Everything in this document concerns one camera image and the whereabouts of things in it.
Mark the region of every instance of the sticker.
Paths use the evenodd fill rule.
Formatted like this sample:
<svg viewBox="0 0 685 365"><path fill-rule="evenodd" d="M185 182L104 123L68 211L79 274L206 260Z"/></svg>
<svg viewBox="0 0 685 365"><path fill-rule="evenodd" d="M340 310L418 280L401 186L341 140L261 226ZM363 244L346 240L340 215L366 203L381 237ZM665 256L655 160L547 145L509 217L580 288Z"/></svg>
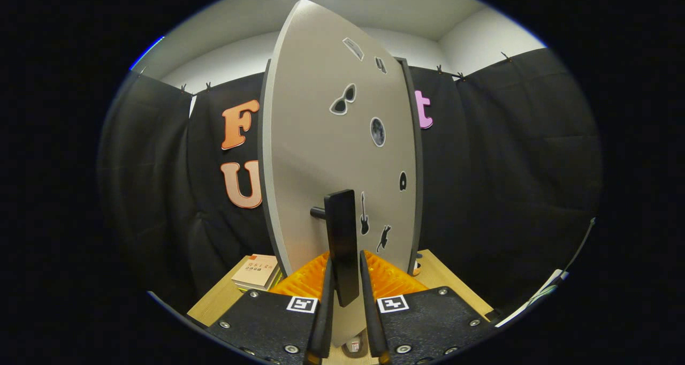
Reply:
<svg viewBox="0 0 685 365"><path fill-rule="evenodd" d="M383 59L376 57L376 67L383 72L383 74L387 74L387 70L385 69L385 64L383 63Z"/></svg>
<svg viewBox="0 0 685 365"><path fill-rule="evenodd" d="M430 128L433 125L433 119L427 118L425 113L425 106L430 105L430 100L421 96L421 91L414 91L414 96L416 96L416 107L418 108L418 125L423 129Z"/></svg>
<svg viewBox="0 0 685 365"><path fill-rule="evenodd" d="M359 217L359 221L362 223L362 235L367 235L369 233L369 216L367 215L367 210L364 208L364 192L362 191L362 216Z"/></svg>
<svg viewBox="0 0 685 365"><path fill-rule="evenodd" d="M381 241L378 243L378 247L376 248L376 253L379 253L381 250L381 247L383 250L385 250L385 246L387 245L387 233L390 231L391 227L389 224L387 224L383 228L383 233L381 235Z"/></svg>
<svg viewBox="0 0 685 365"><path fill-rule="evenodd" d="M382 147L385 144L385 127L383 126L383 121L379 118L371 119L370 124L371 138L377 147Z"/></svg>
<svg viewBox="0 0 685 365"><path fill-rule="evenodd" d="M402 171L399 174L399 191L406 191L407 189L407 174Z"/></svg>
<svg viewBox="0 0 685 365"><path fill-rule="evenodd" d="M347 46L347 48L349 48L350 51L352 51L352 53L354 53L355 56L357 56L357 58L359 58L359 61L364 60L364 53L362 52L362 48L359 48L359 45L357 45L357 43L352 41L352 39L350 39L349 37L346 37L342 42L345 44L345 46Z"/></svg>
<svg viewBox="0 0 685 365"><path fill-rule="evenodd" d="M299 311L300 313L313 314L316 310L316 302L318 302L318 299L294 296L291 298L291 302L288 304L287 309L289 311Z"/></svg>
<svg viewBox="0 0 685 365"><path fill-rule="evenodd" d="M338 97L329 110L334 115L342 116L347 113L347 104L354 102L357 99L357 86L351 83L345 87L345 91L342 93L341 97Z"/></svg>
<svg viewBox="0 0 685 365"><path fill-rule="evenodd" d="M409 309L409 305L407 305L403 295L379 298L377 301L381 313L392 313L393 311Z"/></svg>

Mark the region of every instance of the cable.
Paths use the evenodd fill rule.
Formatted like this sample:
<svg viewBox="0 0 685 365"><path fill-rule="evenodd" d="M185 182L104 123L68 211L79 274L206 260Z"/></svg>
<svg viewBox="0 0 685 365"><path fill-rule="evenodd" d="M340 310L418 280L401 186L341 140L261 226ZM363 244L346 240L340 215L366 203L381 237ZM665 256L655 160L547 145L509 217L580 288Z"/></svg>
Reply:
<svg viewBox="0 0 685 365"><path fill-rule="evenodd" d="M557 284L563 280L562 275L564 275L564 273L566 272L566 270L568 270L568 267L573 263L573 261L575 261L575 258L578 256L578 253L580 253L580 250L581 250L581 249L583 248L583 246L585 245L585 241L587 241L587 238L588 238L588 236L590 235L590 230L592 230L592 227L595 225L595 218L597 218L597 217L594 217L594 218L590 219L590 226L588 227L587 232L585 232L585 236L584 236L584 238L583 238L583 241L580 243L580 246L579 246L578 249L575 251L575 254L573 255L573 258L571 258L571 259L570 259L570 262L568 262L568 265L566 265L566 267L561 271L561 273L559 273L553 280L550 281L550 284L548 285L548 287L546 287L545 289L543 289L543 290L540 292L540 294L536 294L536 295L532 296L532 297L528 300L528 303L526 303L526 307L530 306L530 305L531 305L533 302L535 302L538 298L540 298L540 297L542 297L542 296L544 296L544 295L547 295L547 294L553 292L553 291L558 287Z"/></svg>

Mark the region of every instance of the letter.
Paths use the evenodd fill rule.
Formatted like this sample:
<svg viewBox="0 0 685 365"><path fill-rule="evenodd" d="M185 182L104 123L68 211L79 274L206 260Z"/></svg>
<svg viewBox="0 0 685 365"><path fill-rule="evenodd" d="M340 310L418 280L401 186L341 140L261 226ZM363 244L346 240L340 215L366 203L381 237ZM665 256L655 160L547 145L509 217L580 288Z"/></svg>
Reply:
<svg viewBox="0 0 685 365"><path fill-rule="evenodd" d="M259 102L250 100L249 102L237 105L223 111L224 117L224 138L221 143L222 150L229 150L245 143L245 136L240 135L240 128L247 132L252 126L252 114L250 112L259 111Z"/></svg>
<svg viewBox="0 0 685 365"><path fill-rule="evenodd" d="M243 209L254 209L262 204L262 187L259 182L259 162L250 160L245 162L245 170L250 173L250 186L252 187L252 194L245 196L240 192L238 186L238 170L240 165L237 163L223 163L221 165L221 172L223 172L223 179L226 182L226 193L228 199Z"/></svg>
<svg viewBox="0 0 685 365"><path fill-rule="evenodd" d="M418 123L421 128L430 128L433 125L433 119L427 118L425 114L424 104L430 105L430 100L426 97L421 96L421 91L414 91L416 96L416 106L418 107Z"/></svg>

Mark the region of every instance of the wooden table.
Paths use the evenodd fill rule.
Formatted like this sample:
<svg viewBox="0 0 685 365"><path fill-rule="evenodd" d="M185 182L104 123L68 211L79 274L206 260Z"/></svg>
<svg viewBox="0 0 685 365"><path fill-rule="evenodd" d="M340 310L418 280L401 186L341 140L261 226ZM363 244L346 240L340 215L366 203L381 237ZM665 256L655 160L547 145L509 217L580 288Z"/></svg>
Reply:
<svg viewBox="0 0 685 365"><path fill-rule="evenodd" d="M430 250L419 251L422 258L418 258L421 264L421 273L414 277L421 284L429 289L440 286L448 286L454 290L467 304L469 304L475 311L477 311L485 321L486 314L492 311L487 302L475 294L461 279L459 279L452 271L443 265L438 258L430 252ZM231 277L235 272L245 263L249 256L245 256L238 262L233 269L227 273L219 282L216 283L202 299L200 299L193 308L188 311L188 315L205 326L210 326L219 317L221 317L239 298L242 292L233 284ZM366 337L362 337L364 343L368 345ZM333 365L334 363L342 363L344 365L373 365L378 363L378 358L372 358L370 353L362 358L348 358L343 353L342 348L331 345L331 351L328 358L324 358L322 365Z"/></svg>

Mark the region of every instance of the ceiling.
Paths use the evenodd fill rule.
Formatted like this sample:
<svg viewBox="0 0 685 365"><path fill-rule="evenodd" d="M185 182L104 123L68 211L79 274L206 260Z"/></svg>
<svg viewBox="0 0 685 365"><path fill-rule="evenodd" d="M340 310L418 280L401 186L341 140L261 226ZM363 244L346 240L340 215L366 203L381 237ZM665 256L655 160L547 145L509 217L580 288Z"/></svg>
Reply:
<svg viewBox="0 0 685 365"><path fill-rule="evenodd" d="M216 48L280 31L299 0L221 0L191 16L135 66L163 78ZM310 0L362 28L380 28L438 41L486 5L477 0Z"/></svg>

